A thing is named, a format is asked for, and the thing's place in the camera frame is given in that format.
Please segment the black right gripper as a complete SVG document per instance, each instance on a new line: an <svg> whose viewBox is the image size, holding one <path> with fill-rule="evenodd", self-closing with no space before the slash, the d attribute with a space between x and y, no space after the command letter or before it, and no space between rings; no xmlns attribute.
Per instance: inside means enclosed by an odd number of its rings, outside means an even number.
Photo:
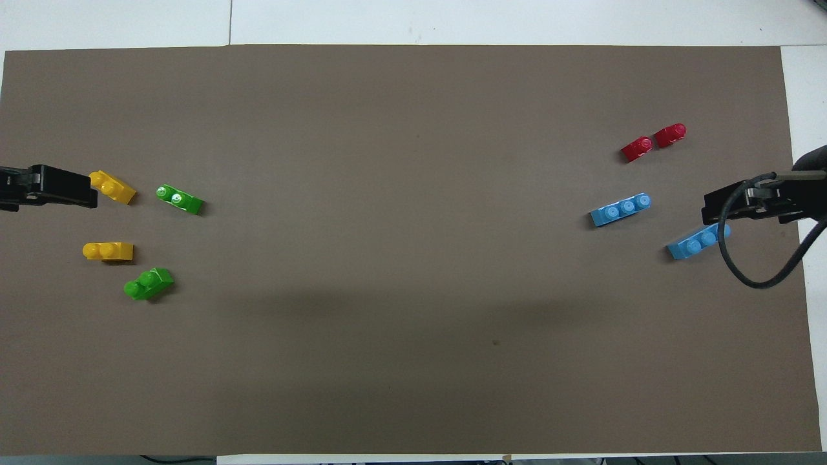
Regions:
<svg viewBox="0 0 827 465"><path fill-rule="evenodd" d="M757 200L757 211L750 214L752 220L777 218L781 224L804 218L823 221L826 215L826 180L824 171L771 172L751 183L751 197ZM737 220L753 211L746 192L724 212L724 206L742 182L730 183L704 195L703 224L718 223L721 218Z"/></svg>

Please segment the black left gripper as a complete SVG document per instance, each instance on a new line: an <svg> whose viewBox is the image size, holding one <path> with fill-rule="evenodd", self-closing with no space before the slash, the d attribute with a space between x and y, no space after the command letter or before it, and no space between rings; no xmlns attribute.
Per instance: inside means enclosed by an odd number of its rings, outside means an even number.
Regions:
<svg viewBox="0 0 827 465"><path fill-rule="evenodd" d="M98 192L92 188L90 176L49 165L33 165L30 170L1 167L1 210L17 212L21 204L70 204L95 209Z"/></svg>

